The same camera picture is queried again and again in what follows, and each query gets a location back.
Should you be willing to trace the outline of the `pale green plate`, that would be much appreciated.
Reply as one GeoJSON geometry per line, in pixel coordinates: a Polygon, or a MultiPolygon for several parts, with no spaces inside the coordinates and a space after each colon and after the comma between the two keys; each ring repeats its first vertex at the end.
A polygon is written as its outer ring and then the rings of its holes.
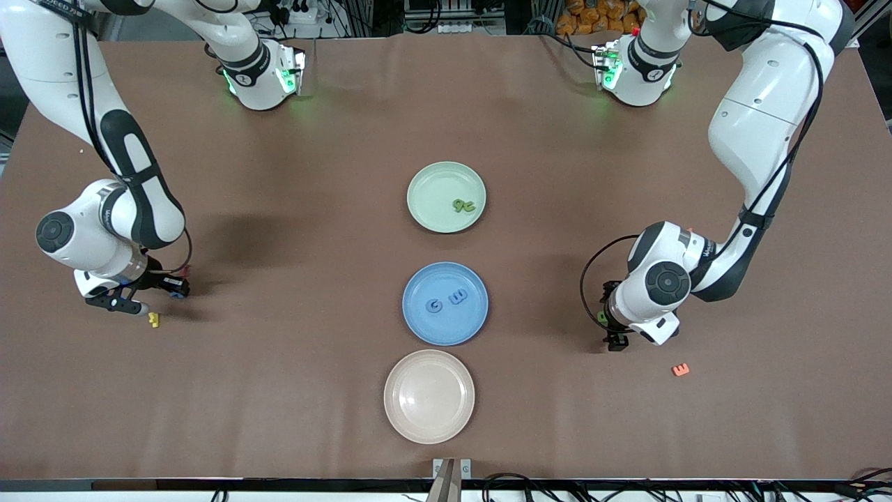
{"type": "Polygon", "coordinates": [[[482,177],[461,162],[435,162],[412,178],[406,194],[410,214],[416,223],[436,233],[458,233],[481,219],[487,203],[482,177]],[[457,213],[456,198],[475,203],[474,212],[457,213]]]}

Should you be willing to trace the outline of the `orange snack bag pile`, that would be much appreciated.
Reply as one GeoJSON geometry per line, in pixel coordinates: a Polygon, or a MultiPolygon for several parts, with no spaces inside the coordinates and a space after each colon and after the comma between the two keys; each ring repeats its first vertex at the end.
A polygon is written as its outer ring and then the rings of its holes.
{"type": "Polygon", "coordinates": [[[555,32],[560,37],[602,31],[636,34],[646,19],[647,11],[637,0],[564,0],[555,32]]]}

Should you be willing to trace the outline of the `aluminium frame post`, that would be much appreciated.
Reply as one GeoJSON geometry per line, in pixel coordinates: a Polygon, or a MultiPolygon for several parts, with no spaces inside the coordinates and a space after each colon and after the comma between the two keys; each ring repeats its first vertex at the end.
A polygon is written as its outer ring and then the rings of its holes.
{"type": "Polygon", "coordinates": [[[892,0],[858,0],[861,7],[854,14],[856,26],[854,26],[853,38],[859,38],[863,35],[874,22],[882,19],[882,17],[892,12],[892,0]]]}

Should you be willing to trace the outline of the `white power strip with plugs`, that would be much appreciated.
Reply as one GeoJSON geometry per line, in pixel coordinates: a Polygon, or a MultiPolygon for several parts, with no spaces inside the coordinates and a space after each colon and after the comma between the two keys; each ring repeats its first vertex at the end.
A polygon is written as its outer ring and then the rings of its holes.
{"type": "Polygon", "coordinates": [[[270,20],[282,38],[319,38],[331,27],[328,9],[319,0],[270,0],[270,20]]]}

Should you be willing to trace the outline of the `blue plate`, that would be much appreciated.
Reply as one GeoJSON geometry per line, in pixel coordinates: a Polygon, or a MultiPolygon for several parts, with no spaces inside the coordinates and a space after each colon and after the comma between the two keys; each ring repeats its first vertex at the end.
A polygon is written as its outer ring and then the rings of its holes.
{"type": "Polygon", "coordinates": [[[489,314],[489,293],[474,270],[455,261],[437,261],[418,270],[408,281],[401,299],[404,320],[418,339],[440,347],[471,340],[484,327],[489,314]],[[448,296],[465,289],[468,298],[453,305],[448,296]],[[430,314],[426,303],[437,298],[442,312],[430,314]]]}

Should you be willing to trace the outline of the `beige plate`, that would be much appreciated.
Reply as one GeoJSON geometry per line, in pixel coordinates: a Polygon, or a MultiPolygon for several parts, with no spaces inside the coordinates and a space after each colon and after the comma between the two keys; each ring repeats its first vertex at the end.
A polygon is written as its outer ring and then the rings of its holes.
{"type": "Polygon", "coordinates": [[[383,408],[398,435],[436,445],[458,435],[475,409],[475,385],[458,357],[424,349],[395,363],[383,386],[383,408]]]}

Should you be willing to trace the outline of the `black table edge strip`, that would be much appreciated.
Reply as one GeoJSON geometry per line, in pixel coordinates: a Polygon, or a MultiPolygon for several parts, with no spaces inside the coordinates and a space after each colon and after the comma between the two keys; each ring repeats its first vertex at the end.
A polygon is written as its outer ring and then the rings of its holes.
{"type": "MultiPolygon", "coordinates": [[[[429,489],[432,480],[415,479],[313,479],[313,478],[70,478],[70,479],[0,479],[0,492],[139,492],[139,490],[169,490],[169,492],[418,492],[429,489]]],[[[497,488],[535,489],[549,492],[559,489],[592,491],[604,489],[616,492],[621,489],[644,489],[646,492],[744,492],[750,496],[772,492],[798,492],[835,494],[838,489],[853,486],[853,480],[731,480],[731,479],[532,479],[500,478],[499,480],[471,479],[463,482],[464,489],[497,488]]]]}

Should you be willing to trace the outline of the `brown table cover sheet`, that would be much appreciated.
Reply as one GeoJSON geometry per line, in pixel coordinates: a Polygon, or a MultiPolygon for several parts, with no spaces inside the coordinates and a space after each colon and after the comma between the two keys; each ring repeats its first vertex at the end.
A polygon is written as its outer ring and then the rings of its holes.
{"type": "Polygon", "coordinates": [[[85,305],[34,233],[107,171],[27,111],[0,178],[0,478],[405,478],[436,457],[551,478],[892,466],[892,135],[856,49],[736,295],[689,299],[677,337],[620,353],[583,310],[580,272],[659,220],[728,235],[742,190],[707,131],[739,54],[689,41],[669,92],[632,108],[550,40],[323,39],[306,95],[252,112],[201,43],[102,51],[187,213],[192,293],[138,294],[159,328],[85,305]],[[406,202],[442,161],[486,185],[458,233],[406,202]],[[401,309],[437,261],[489,293],[484,327],[451,347],[401,309]],[[395,363],[424,349],[458,357],[477,394],[436,445],[383,408],[395,363]]]}

